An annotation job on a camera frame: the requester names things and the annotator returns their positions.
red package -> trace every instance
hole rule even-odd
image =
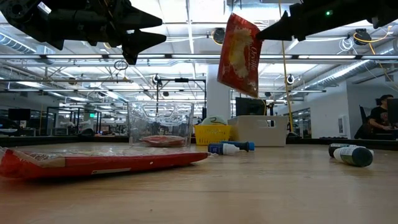
[[[225,30],[217,80],[236,91],[258,97],[258,66],[262,41],[256,39],[260,32],[249,21],[233,14]]]
[[[180,136],[148,136],[140,139],[154,147],[183,146],[185,138]]]
[[[0,147],[0,176],[20,179],[76,177],[185,166],[207,152],[150,148],[143,151],[21,152]]]

snack bag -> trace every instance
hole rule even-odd
[[[217,80],[236,91],[258,97],[258,66],[262,41],[256,39],[260,32],[249,21],[233,14],[225,31]]]

clear plastic container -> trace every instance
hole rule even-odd
[[[127,105],[130,145],[190,145],[193,103],[132,101]]]

plastic bin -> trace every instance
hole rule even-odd
[[[157,147],[190,145],[193,103],[132,101],[127,104],[127,110],[130,145]],[[157,142],[160,144],[152,141],[162,138],[166,138],[166,141]]]
[[[207,146],[229,140],[230,125],[195,125],[197,145]]]
[[[251,141],[256,147],[284,147],[287,121],[287,116],[237,116],[228,120],[232,126],[231,140]]]

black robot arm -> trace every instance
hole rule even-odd
[[[130,64],[139,52],[166,40],[140,31],[161,26],[162,20],[132,7],[129,0],[2,0],[0,10],[8,23],[39,42],[59,50],[65,40],[122,45]]]
[[[398,19],[397,0],[304,0],[289,7],[280,21],[257,34],[261,40],[305,40],[323,32],[361,20],[373,27],[385,26]]]

